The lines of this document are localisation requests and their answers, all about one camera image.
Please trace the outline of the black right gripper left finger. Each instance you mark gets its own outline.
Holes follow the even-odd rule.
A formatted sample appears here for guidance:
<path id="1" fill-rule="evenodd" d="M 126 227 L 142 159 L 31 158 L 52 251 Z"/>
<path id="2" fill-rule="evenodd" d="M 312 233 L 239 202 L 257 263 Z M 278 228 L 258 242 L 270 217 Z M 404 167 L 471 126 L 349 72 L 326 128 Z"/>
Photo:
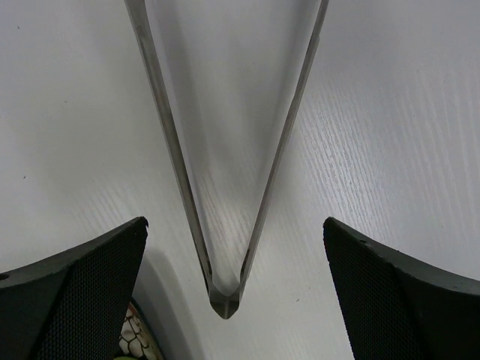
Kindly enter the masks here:
<path id="1" fill-rule="evenodd" d="M 112 359 L 148 236 L 136 217 L 1 273 L 2 359 Z"/>

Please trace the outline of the stainless steel tongs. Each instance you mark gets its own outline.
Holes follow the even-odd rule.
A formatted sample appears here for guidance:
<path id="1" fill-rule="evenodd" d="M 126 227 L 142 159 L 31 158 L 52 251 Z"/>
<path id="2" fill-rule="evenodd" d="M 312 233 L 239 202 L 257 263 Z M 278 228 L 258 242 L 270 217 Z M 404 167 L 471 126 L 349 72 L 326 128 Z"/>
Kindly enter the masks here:
<path id="1" fill-rule="evenodd" d="M 320 1 L 318 10 L 315 12 L 315 21 L 308 39 L 307 48 L 299 71 L 298 80 L 295 84 L 295 91 L 292 94 L 292 100 L 289 102 L 288 111 L 283 118 L 281 133 L 274 147 L 274 157 L 271 159 L 271 166 L 268 168 L 268 178 L 265 181 L 265 187 L 262 190 L 261 201 L 256 210 L 251 234 L 248 236 L 247 249 L 244 259 L 241 263 L 239 277 L 235 281 L 233 289 L 223 290 L 214 280 L 213 257 L 214 253 L 208 250 L 207 243 L 212 237 L 207 232 L 207 226 L 202 224 L 200 199 L 195 194 L 194 174 L 188 167 L 187 152 L 182 148 L 179 130 L 173 115 L 172 106 L 167 93 L 167 87 L 164 81 L 164 75 L 161 70 L 161 62 L 158 58 L 158 52 L 155 48 L 154 36 L 152 34 L 151 23 L 147 11 L 145 1 L 126 1 L 130 21 L 136 36 L 142 60 L 151 86 L 155 107 L 158 118 L 161 123 L 163 134 L 165 136 L 166 145 L 169 156 L 171 158 L 172 167 L 178 182 L 184 211 L 187 216 L 188 225 L 196 248 L 199 264 L 202 269 L 202 276 L 205 280 L 205 288 L 211 307 L 223 319 L 229 319 L 238 309 L 245 291 L 245 285 L 251 273 L 254 263 L 254 257 L 257 252 L 258 244 L 262 234 L 263 226 L 266 221 L 266 215 L 269 209 L 269 202 L 272 197 L 272 188 L 278 169 L 281 165 L 281 159 L 284 155 L 305 86 L 311 71 L 314 57 L 320 39 L 320 32 L 328 8 L 327 1 Z"/>

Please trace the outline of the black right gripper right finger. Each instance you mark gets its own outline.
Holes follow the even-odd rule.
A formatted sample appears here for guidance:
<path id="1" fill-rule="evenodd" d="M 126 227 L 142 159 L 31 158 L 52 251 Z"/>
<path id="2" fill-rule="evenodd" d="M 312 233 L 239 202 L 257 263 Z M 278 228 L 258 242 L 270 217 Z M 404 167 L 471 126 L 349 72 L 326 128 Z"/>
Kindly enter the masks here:
<path id="1" fill-rule="evenodd" d="M 323 242 L 355 359 L 478 359 L 479 282 L 385 246 L 339 220 Z"/>

